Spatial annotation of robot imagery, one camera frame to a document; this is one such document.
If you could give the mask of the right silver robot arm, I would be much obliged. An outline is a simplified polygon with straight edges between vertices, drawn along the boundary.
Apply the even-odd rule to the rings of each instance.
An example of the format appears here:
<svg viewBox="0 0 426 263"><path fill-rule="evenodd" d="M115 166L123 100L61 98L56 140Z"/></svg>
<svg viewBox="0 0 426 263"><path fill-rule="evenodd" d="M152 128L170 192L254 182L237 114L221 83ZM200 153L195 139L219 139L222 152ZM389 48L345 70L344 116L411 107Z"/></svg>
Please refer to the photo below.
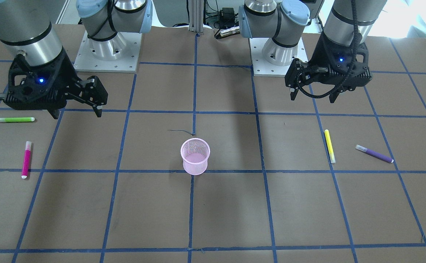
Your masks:
<svg viewBox="0 0 426 263"><path fill-rule="evenodd" d="M86 30L76 62L72 63L51 20L37 0L0 0L0 42L13 62L8 90L0 94L15 110L47 110L54 119L68 100L89 105L101 117L108 93L97 76L78 77L81 58L93 70L136 70L140 42L133 39L151 30L151 0L78 0L78 15Z"/></svg>

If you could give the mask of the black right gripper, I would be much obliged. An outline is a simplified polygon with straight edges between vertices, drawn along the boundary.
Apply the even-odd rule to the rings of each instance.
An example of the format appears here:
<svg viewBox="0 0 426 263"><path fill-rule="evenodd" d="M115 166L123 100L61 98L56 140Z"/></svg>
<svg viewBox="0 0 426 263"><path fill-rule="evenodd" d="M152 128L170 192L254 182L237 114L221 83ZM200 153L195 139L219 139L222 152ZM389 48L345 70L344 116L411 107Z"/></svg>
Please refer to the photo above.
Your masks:
<svg viewBox="0 0 426 263"><path fill-rule="evenodd" d="M18 54L9 69L7 106L15 110L47 110L54 119L68 100L92 107L102 117L108 93L97 76L82 80L77 76L65 50L44 65L31 66Z"/></svg>

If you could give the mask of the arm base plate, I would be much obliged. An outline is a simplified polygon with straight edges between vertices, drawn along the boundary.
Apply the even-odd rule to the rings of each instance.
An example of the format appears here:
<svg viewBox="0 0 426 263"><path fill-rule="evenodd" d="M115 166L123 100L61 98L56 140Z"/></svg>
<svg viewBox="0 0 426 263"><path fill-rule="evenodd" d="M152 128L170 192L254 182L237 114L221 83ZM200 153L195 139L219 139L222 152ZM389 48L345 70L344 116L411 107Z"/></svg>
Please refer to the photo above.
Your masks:
<svg viewBox="0 0 426 263"><path fill-rule="evenodd" d="M84 33L74 68L88 73L136 73L142 36L119 32L113 39L99 42Z"/></svg>
<svg viewBox="0 0 426 263"><path fill-rule="evenodd" d="M271 38L250 38L249 44L254 76L284 77L295 58L308 62L302 39L291 48L278 46Z"/></svg>

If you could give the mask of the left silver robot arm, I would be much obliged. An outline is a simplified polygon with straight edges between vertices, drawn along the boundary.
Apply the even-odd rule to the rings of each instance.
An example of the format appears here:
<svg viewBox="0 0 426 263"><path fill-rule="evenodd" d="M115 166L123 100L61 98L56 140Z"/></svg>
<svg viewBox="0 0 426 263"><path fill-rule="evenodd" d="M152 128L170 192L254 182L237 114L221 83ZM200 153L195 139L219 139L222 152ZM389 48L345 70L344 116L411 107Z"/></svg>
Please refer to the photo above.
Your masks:
<svg viewBox="0 0 426 263"><path fill-rule="evenodd" d="M285 85L290 98L328 97L363 87L372 80L365 40L385 0L335 0L308 62L295 58L298 42L311 16L300 0L246 0L238 8L245 38L266 38L262 54L274 65L288 66Z"/></svg>

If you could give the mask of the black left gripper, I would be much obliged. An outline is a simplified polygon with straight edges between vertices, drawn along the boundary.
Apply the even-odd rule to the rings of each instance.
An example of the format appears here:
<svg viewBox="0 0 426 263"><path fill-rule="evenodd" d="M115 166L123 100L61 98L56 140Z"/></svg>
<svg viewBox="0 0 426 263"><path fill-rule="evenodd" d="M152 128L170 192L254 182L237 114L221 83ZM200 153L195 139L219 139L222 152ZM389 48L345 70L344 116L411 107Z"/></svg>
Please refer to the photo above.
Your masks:
<svg viewBox="0 0 426 263"><path fill-rule="evenodd" d="M320 35L309 62L295 58L285 75L285 85L290 91L290 100L294 101L301 91L304 95L320 99L329 97L334 103L340 93L353 91L367 85L372 79L368 66L368 49L361 35L353 37L349 46L333 42L326 35ZM322 95L313 95L304 90L304 86L313 82L334 85Z"/></svg>

